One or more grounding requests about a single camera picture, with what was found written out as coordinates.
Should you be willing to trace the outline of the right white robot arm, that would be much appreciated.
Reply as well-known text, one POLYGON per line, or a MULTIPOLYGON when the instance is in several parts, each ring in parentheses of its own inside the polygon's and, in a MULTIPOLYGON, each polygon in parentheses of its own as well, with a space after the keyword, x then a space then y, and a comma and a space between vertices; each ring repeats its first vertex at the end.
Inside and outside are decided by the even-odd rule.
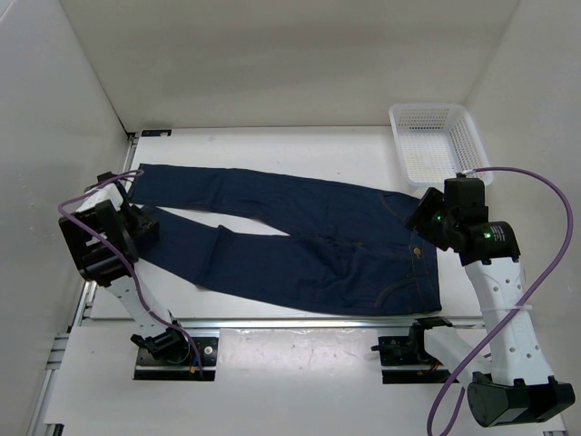
POLYGON ((406 225, 458 255, 487 332, 470 346, 442 318, 417 323, 410 357, 421 363, 435 358, 450 372, 435 403, 458 382, 460 397, 483 428, 546 422, 572 406, 572 385, 556 379, 537 340, 517 237, 509 223, 489 220, 484 183, 460 173, 442 191, 428 189, 406 225))

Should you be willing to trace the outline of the dark blue denim trousers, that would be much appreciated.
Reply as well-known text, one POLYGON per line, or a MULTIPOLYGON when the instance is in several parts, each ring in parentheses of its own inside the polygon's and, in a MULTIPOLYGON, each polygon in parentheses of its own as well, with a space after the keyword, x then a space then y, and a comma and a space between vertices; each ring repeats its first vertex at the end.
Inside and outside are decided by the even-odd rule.
POLYGON ((204 289, 305 312, 441 310, 436 248, 404 193, 246 169, 146 164, 130 198, 159 223, 138 251, 204 289))

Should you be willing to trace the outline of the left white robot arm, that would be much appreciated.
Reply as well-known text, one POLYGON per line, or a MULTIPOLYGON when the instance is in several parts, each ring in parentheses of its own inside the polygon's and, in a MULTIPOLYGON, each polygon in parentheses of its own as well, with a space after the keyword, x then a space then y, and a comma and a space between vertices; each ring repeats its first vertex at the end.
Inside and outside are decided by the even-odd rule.
POLYGON ((160 230, 155 218, 130 202, 124 186, 142 175, 101 174, 82 195, 58 204, 58 225, 79 274, 114 296, 136 323, 132 343, 155 360, 193 364, 194 340, 136 270, 137 244, 156 242, 160 230))

